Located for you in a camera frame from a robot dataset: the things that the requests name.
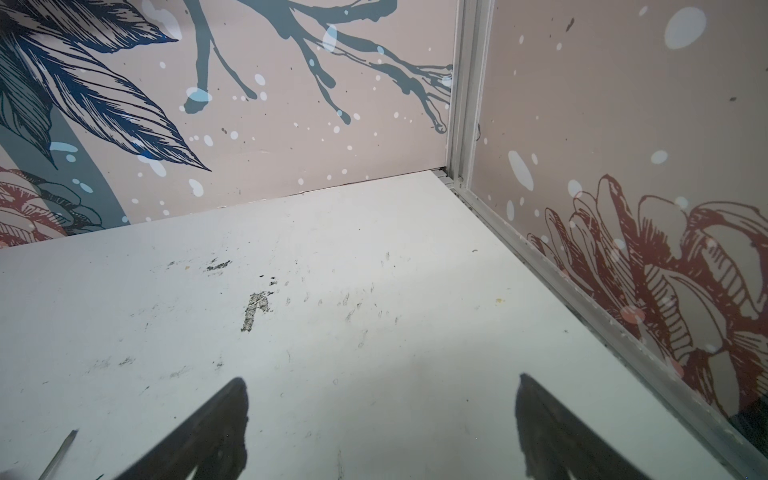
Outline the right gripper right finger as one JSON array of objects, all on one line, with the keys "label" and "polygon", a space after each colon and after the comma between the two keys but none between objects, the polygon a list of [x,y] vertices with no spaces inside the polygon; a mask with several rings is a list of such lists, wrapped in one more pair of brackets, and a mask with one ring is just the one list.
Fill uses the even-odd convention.
[{"label": "right gripper right finger", "polygon": [[520,375],[515,417],[531,479],[649,479],[526,373]]}]

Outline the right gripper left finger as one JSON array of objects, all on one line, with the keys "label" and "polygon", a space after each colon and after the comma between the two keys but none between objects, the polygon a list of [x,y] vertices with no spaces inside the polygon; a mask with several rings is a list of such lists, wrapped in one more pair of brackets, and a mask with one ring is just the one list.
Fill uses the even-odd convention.
[{"label": "right gripper left finger", "polygon": [[238,478],[247,464],[248,407],[246,383],[235,377],[119,477]]}]

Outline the orange black screwdriver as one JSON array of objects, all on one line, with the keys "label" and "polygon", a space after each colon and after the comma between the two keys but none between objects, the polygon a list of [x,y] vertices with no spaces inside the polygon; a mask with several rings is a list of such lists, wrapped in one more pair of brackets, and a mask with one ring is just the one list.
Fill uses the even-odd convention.
[{"label": "orange black screwdriver", "polygon": [[74,443],[78,433],[79,433],[79,430],[74,429],[66,436],[66,438],[64,439],[64,441],[61,443],[60,447],[54,454],[53,458],[47,464],[47,466],[45,467],[41,475],[38,477],[38,480],[49,480],[52,477],[52,475],[55,473],[56,469],[58,468],[58,465],[64,459],[67,452],[69,451],[72,444]]}]

